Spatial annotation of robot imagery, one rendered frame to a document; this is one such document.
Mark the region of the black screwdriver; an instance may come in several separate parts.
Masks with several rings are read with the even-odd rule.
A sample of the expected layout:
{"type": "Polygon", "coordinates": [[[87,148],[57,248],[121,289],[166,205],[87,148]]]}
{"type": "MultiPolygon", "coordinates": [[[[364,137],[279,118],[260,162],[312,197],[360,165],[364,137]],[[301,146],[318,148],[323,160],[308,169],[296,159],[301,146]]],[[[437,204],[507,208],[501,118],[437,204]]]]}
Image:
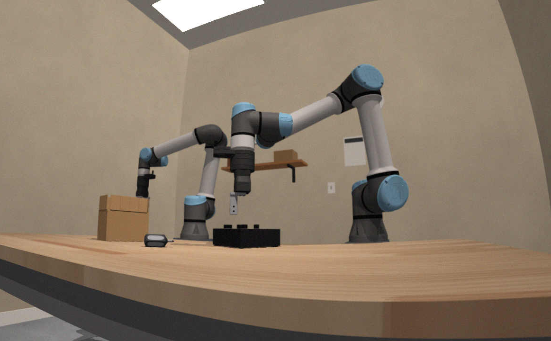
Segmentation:
{"type": "Polygon", "coordinates": [[[174,242],[168,240],[164,234],[146,234],[145,246],[146,247],[165,247],[167,242],[174,242]]]}

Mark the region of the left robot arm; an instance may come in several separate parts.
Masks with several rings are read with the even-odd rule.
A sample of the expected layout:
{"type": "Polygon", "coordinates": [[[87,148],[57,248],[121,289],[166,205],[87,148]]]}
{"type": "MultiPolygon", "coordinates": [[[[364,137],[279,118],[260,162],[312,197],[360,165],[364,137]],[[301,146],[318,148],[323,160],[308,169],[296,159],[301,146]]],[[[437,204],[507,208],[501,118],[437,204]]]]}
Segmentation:
{"type": "Polygon", "coordinates": [[[232,110],[231,137],[256,135],[260,148],[269,149],[277,142],[318,123],[333,114],[357,108],[369,173],[367,179],[352,186],[353,224],[349,242],[388,241],[383,212],[396,211],[405,205],[409,187],[394,168],[383,115],[380,109],[384,79],[373,65],[361,64],[326,98],[292,114],[256,111],[249,103],[238,103],[232,110]],[[379,213],[378,213],[379,212],[379,213]]]}

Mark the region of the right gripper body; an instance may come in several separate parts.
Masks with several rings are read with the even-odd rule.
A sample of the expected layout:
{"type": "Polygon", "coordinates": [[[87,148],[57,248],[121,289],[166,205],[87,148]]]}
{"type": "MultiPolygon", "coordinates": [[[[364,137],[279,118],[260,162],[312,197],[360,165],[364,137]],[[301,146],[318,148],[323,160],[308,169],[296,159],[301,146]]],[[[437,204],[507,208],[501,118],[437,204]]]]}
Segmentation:
{"type": "Polygon", "coordinates": [[[136,196],[148,197],[148,182],[155,179],[154,171],[150,169],[137,169],[137,191],[136,196]]]}

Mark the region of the brown cardboard box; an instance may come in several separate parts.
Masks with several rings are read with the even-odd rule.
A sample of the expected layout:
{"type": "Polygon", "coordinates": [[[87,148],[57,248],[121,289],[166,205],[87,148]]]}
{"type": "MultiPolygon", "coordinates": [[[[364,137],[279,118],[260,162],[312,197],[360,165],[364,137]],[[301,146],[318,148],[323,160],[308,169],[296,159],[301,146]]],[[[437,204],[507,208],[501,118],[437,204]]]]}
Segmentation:
{"type": "Polygon", "coordinates": [[[149,199],[100,196],[97,240],[145,242],[148,234],[149,199]]]}

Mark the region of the black lighting desk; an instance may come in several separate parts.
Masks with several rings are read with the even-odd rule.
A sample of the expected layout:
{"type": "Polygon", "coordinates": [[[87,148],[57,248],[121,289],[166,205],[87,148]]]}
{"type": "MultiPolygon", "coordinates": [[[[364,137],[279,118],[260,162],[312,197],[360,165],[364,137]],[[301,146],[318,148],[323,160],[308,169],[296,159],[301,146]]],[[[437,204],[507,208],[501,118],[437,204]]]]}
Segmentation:
{"type": "Polygon", "coordinates": [[[237,229],[213,228],[213,245],[246,247],[280,246],[280,229],[247,229],[247,224],[238,224],[237,229]]]}

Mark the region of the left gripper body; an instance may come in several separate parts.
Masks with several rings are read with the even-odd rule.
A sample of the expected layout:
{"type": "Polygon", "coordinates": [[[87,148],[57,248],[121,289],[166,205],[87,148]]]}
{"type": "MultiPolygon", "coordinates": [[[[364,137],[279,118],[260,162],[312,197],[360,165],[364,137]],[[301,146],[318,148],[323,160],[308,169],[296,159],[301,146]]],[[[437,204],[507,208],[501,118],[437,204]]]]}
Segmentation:
{"type": "Polygon", "coordinates": [[[230,158],[230,172],[234,173],[234,192],[251,192],[251,173],[254,172],[254,137],[234,135],[230,146],[213,147],[213,157],[230,158]]]}

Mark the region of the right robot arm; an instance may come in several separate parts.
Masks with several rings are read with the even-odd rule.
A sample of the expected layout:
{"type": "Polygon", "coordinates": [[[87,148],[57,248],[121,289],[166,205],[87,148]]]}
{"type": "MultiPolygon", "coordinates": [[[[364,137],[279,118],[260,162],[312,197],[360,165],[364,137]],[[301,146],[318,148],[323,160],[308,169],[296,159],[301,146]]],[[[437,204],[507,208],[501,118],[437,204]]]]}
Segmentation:
{"type": "Polygon", "coordinates": [[[140,151],[138,168],[150,169],[168,164],[167,155],[177,153],[196,144],[206,144],[205,163],[202,170],[201,185],[195,196],[186,196],[184,201],[184,224],[180,238],[209,239],[206,220],[215,215],[215,188],[217,168],[220,158],[213,157],[214,141],[217,146],[227,146],[227,136],[217,125],[205,125],[175,139],[143,148],[140,151]]]}

